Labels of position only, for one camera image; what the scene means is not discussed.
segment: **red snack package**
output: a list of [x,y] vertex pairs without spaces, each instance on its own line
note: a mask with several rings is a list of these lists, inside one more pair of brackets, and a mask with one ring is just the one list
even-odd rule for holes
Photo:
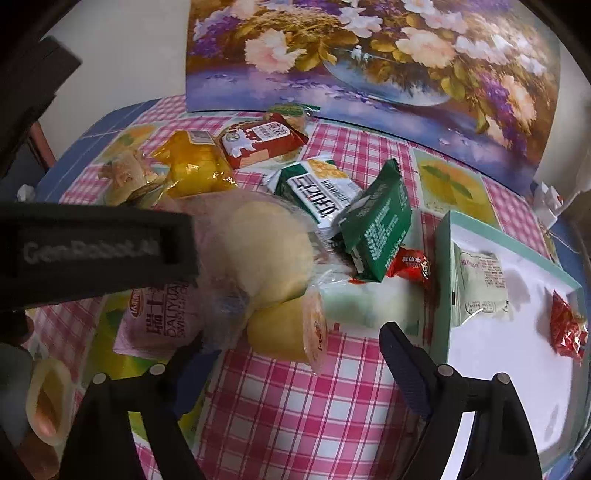
[[587,344],[587,326],[581,315],[573,314],[569,304],[554,292],[550,315],[550,342],[554,351],[562,356],[583,360]]
[[221,140],[232,168],[283,155],[308,143],[308,137],[278,113],[272,114],[269,120],[230,128]]
[[410,281],[422,283],[425,290],[431,287],[431,265],[425,254],[420,250],[400,247],[396,258],[390,263],[387,277],[402,277]]

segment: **snack package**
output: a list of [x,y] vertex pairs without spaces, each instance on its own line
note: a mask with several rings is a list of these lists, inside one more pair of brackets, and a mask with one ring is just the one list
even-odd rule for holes
[[580,364],[583,361],[587,336],[585,318],[574,314],[569,304],[554,292],[550,315],[550,341],[554,351],[574,358]]
[[279,113],[298,132],[306,134],[306,126],[311,118],[312,111],[320,110],[313,105],[302,105],[300,103],[276,103],[267,109],[264,119],[270,120],[271,115]]
[[326,238],[338,233],[335,219],[362,191],[335,162],[322,158],[282,168],[270,178],[267,188],[312,215]]
[[169,359],[203,328],[196,288],[188,282],[132,290],[113,351],[151,359]]
[[476,314],[510,320],[501,264],[494,254],[470,252],[454,244],[460,290],[460,325]]
[[400,247],[390,264],[387,277],[402,277],[415,283],[422,283],[425,290],[431,288],[431,264],[420,250]]
[[314,276],[314,222],[277,196],[235,189],[159,208],[193,217],[204,350],[233,344],[254,311],[300,297]]
[[180,130],[152,153],[170,165],[168,195],[173,198],[236,188],[232,169],[212,136],[202,130]]
[[261,355],[287,362],[303,362],[322,372],[327,330],[324,307],[316,286],[301,297],[257,310],[246,328],[248,342]]
[[382,281],[411,224],[407,189],[395,159],[342,215],[339,228],[345,251],[360,280]]
[[98,174],[100,179],[111,179],[103,200],[115,206],[128,200],[135,192],[142,194],[164,183],[160,176],[146,165],[141,152],[124,150],[113,160],[104,164]]
[[272,113],[269,120],[228,128],[221,142],[230,165],[237,169],[296,150],[308,143],[308,137]]

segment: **white wall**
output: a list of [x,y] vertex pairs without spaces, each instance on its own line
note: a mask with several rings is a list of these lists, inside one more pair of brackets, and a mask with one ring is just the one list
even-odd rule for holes
[[[190,0],[82,0],[50,32],[83,61],[41,117],[56,157],[106,113],[184,93]],[[568,193],[591,140],[591,86],[561,46],[554,123],[535,179]]]
[[41,117],[59,158],[117,108],[184,93],[190,0],[82,0],[50,32],[82,59]]
[[558,104],[535,180],[553,185],[562,195],[569,194],[589,145],[591,85],[569,51],[561,45]]

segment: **red candy wrapper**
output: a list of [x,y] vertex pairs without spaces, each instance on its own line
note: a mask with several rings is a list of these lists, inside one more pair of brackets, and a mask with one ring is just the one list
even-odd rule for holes
[[386,276],[399,276],[412,282],[422,283],[425,290],[431,287],[431,265],[420,250],[400,247],[396,258],[388,267]]
[[569,304],[554,292],[550,315],[550,339],[556,353],[583,360],[587,344],[587,326],[581,315],[573,314]]

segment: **green and white snack package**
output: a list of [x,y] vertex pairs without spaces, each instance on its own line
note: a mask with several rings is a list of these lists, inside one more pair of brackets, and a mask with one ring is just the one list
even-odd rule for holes
[[267,188],[312,215],[326,238],[338,233],[335,220],[362,192],[334,161],[322,157],[282,168],[269,179]]

